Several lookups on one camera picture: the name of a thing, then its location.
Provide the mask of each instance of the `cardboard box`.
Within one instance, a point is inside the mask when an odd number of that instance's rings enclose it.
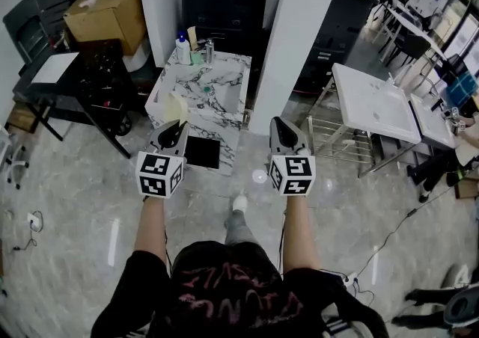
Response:
[[[141,0],[76,0],[64,14],[78,42],[120,39],[124,55],[134,55],[147,28]]]

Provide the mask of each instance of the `white pillar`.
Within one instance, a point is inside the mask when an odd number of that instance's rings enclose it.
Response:
[[[306,62],[331,0],[280,0],[249,130],[269,134]]]

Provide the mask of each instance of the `gray tile floor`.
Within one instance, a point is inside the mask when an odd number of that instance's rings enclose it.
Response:
[[[120,142],[137,151],[151,130],[140,120]],[[0,184],[4,287],[9,294],[0,306],[0,322],[14,338],[88,337],[132,253],[141,209],[135,157],[124,159],[94,127],[80,124],[71,127],[63,143],[39,128],[28,136],[27,148],[31,166],[22,189]],[[231,198],[244,191],[250,200],[246,220],[272,262],[278,262],[285,200],[269,181],[258,185],[251,178],[266,163],[268,152],[267,138],[242,132],[232,177],[186,173],[178,192],[165,203],[172,259],[194,241],[222,242]],[[354,164],[317,159],[317,181],[308,198],[323,267],[347,274],[360,271],[374,248],[419,205],[404,166],[389,165],[363,179],[357,173]],[[444,188],[440,185],[437,193]],[[34,235],[37,247],[12,253],[13,246],[28,241],[27,213],[35,210],[45,221],[43,231]],[[361,289],[375,293],[371,306],[387,321],[406,306],[403,296],[409,289],[437,287],[453,263],[475,267],[477,234],[474,203],[455,200],[449,191],[404,222],[378,254],[375,284],[371,263],[360,277]],[[369,293],[358,297],[366,304],[371,301]],[[392,337],[445,336],[388,327]]]

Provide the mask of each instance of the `small bottle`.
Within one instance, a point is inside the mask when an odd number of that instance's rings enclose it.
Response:
[[[178,57],[178,62],[180,64],[191,64],[192,59],[189,54],[190,48],[189,48],[189,41],[186,40],[186,34],[184,31],[181,31],[178,33],[180,36],[177,39],[177,57]]]

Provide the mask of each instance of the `white table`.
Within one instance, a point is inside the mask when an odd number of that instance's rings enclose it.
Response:
[[[317,152],[336,142],[348,129],[359,129],[408,143],[390,158],[360,173],[362,177],[384,167],[421,142],[418,125],[403,90],[341,64],[333,65],[332,74],[333,79],[326,85],[314,108],[323,100],[334,80],[343,124],[319,146]]]
[[[424,137],[423,142],[433,147],[440,147],[441,149],[455,148],[456,138],[451,131],[451,126],[448,121],[442,118],[441,110],[436,109],[432,112],[431,104],[433,104],[433,102],[427,102],[427,100],[416,95],[411,95],[410,102],[416,120],[418,121],[419,129]]]
[[[400,13],[397,13],[396,11],[392,10],[391,8],[388,8],[388,11],[389,13],[391,14],[390,17],[385,21],[384,25],[382,26],[381,30],[378,32],[378,34],[376,35],[376,37],[374,38],[373,40],[373,43],[376,42],[376,40],[379,38],[379,36],[381,35],[381,33],[385,32],[386,34],[389,35],[389,37],[391,38],[391,42],[388,46],[388,48],[386,49],[384,55],[381,57],[381,61],[384,62],[385,59],[388,57],[388,55],[391,53],[392,49],[393,49],[393,46],[394,46],[394,42],[399,34],[399,31],[401,30],[402,27],[405,27],[407,28],[409,31],[411,31],[414,35],[418,35],[420,37],[423,37],[424,39],[426,39],[430,45],[431,45],[431,49],[442,59],[442,60],[446,60],[446,55],[444,55],[444,53],[442,52],[442,50],[439,48],[439,46],[436,44],[436,42],[434,42],[433,39],[431,39],[431,37],[426,34],[424,31],[422,31],[420,28],[416,27],[414,24],[412,24],[408,19],[402,17],[400,15]],[[398,22],[399,22],[399,26],[397,27],[397,30],[395,33],[392,33],[389,28],[388,28],[388,24],[394,19],[396,19]]]

